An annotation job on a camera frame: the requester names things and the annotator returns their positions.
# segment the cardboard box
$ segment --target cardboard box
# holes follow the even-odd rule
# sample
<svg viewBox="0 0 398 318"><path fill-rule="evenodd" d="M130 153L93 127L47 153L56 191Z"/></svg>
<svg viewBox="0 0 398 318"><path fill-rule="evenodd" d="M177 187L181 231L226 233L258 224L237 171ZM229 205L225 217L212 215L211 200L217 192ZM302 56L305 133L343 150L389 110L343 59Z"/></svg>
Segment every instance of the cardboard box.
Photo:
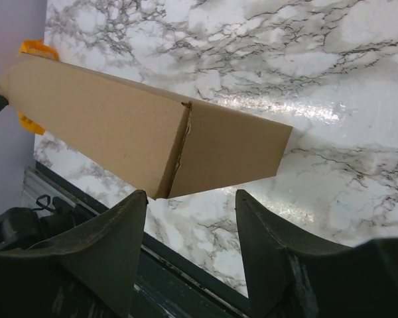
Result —
<svg viewBox="0 0 398 318"><path fill-rule="evenodd" d="M9 104L152 198L274 176L292 127L133 81L21 54Z"/></svg>

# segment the brown box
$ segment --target brown box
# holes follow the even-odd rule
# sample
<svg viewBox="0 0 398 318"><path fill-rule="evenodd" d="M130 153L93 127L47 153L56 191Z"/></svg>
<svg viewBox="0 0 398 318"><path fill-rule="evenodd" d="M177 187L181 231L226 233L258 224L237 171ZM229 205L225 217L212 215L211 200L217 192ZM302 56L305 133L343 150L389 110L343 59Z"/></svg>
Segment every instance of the brown box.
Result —
<svg viewBox="0 0 398 318"><path fill-rule="evenodd" d="M274 176L292 127L22 54L0 95L152 198Z"/></svg>

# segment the orange object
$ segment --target orange object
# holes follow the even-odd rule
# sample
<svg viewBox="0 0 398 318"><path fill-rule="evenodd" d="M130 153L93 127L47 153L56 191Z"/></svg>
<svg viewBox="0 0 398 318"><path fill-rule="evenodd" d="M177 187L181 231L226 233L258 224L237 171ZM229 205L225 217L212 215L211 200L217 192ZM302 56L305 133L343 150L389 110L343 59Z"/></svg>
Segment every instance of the orange object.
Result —
<svg viewBox="0 0 398 318"><path fill-rule="evenodd" d="M47 45L43 44L43 39L40 40L26 40L21 44L19 48L19 53L28 53L31 55L42 56L43 58L49 58L51 60L59 61L59 55L57 51ZM42 128L39 124L30 120L27 116L18 112L19 124L22 127L31 131L35 134L44 134L46 130Z"/></svg>

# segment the box side panel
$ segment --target box side panel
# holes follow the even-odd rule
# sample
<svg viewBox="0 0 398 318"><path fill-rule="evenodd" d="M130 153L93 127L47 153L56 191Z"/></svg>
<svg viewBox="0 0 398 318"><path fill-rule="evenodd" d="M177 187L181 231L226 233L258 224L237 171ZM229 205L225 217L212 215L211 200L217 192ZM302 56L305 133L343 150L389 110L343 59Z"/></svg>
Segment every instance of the box side panel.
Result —
<svg viewBox="0 0 398 318"><path fill-rule="evenodd" d="M11 106L103 168L151 197L162 191L188 112L178 101L32 56L0 86Z"/></svg>
<svg viewBox="0 0 398 318"><path fill-rule="evenodd" d="M170 197L277 173L292 127L194 101Z"/></svg>

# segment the white marble table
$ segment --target white marble table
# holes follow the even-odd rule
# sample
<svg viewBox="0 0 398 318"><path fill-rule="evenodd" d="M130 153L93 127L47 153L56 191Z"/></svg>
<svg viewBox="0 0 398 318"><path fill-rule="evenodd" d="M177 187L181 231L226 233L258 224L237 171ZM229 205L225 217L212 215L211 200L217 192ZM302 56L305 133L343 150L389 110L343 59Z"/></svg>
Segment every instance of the white marble table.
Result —
<svg viewBox="0 0 398 318"><path fill-rule="evenodd" d="M48 0L45 41L63 62L294 126L277 177L150 200L146 232L237 291L238 188L336 242L398 235L398 0ZM133 191L50 134L35 157L109 207Z"/></svg>

